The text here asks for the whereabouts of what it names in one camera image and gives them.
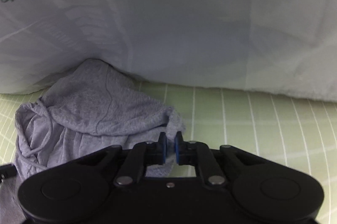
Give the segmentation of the green grid cutting mat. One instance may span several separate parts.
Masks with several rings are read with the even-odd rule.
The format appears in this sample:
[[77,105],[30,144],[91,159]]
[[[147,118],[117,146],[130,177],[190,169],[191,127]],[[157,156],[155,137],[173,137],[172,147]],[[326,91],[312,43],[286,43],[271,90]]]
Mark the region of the green grid cutting mat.
[[316,178],[325,194],[317,220],[336,222],[336,103],[146,82],[135,86],[176,109],[186,141],[235,146]]

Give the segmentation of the grey zip hoodie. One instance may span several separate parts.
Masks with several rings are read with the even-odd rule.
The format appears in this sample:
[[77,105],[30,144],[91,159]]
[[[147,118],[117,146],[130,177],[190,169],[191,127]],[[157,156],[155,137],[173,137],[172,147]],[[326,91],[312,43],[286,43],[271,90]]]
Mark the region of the grey zip hoodie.
[[18,173],[1,186],[2,223],[25,220],[16,195],[30,176],[111,145],[129,149],[156,141],[160,133],[173,143],[185,130],[173,107],[140,92],[130,78],[97,59],[85,60],[36,102],[22,104],[15,128]]

